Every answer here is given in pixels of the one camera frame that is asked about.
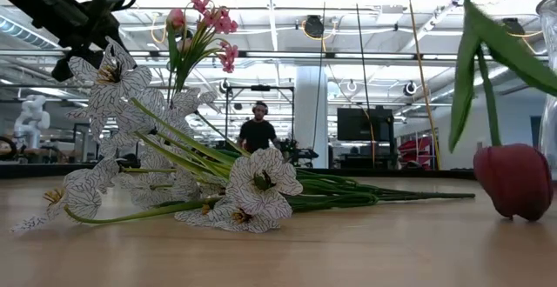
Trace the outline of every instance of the vase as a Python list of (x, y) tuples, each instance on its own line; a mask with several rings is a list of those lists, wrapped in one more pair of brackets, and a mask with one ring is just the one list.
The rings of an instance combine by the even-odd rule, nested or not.
[[(557, 71), (557, 0), (542, 0), (536, 9), (546, 41), (549, 67)], [(552, 176), (557, 174), (557, 97), (547, 95), (541, 116), (540, 152), (546, 157)]]

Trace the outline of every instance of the monitor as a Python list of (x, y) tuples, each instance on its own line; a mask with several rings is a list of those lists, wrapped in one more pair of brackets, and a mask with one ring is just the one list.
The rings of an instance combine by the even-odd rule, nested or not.
[(371, 140), (370, 122), (376, 142), (391, 142), (393, 139), (393, 111), (370, 109), (369, 120), (362, 109), (337, 109), (338, 140)]

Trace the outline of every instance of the table surface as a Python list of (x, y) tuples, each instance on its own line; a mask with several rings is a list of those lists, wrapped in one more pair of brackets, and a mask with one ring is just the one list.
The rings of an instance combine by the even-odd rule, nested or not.
[[(43, 210), (42, 194), (61, 177), (0, 180), (1, 285), (555, 286), (555, 207), (537, 224), (508, 222), (475, 182), (361, 181), (478, 196), (303, 213), (265, 234), (194, 228), (165, 216), (100, 226), (62, 217), (15, 235), (8, 229)], [(98, 218), (137, 211), (118, 188), (103, 201)]]

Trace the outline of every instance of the white pillar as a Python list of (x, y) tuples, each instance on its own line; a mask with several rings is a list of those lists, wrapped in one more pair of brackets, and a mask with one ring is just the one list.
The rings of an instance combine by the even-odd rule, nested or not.
[(326, 169), (329, 164), (329, 148), (325, 71), (321, 71), (319, 78), (318, 66), (297, 67), (294, 87), (294, 138), (298, 140), (300, 149), (313, 148), (315, 153), (319, 154), (319, 157), (312, 161), (314, 168)]

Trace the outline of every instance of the humanoid robot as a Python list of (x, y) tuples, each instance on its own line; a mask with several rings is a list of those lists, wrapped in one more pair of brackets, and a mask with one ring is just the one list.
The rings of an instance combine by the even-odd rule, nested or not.
[(50, 127), (50, 114), (43, 111), (46, 98), (44, 96), (27, 96), (21, 105), (21, 114), (14, 125), (14, 141), (17, 149), (23, 146), (38, 149), (41, 141), (41, 130)]

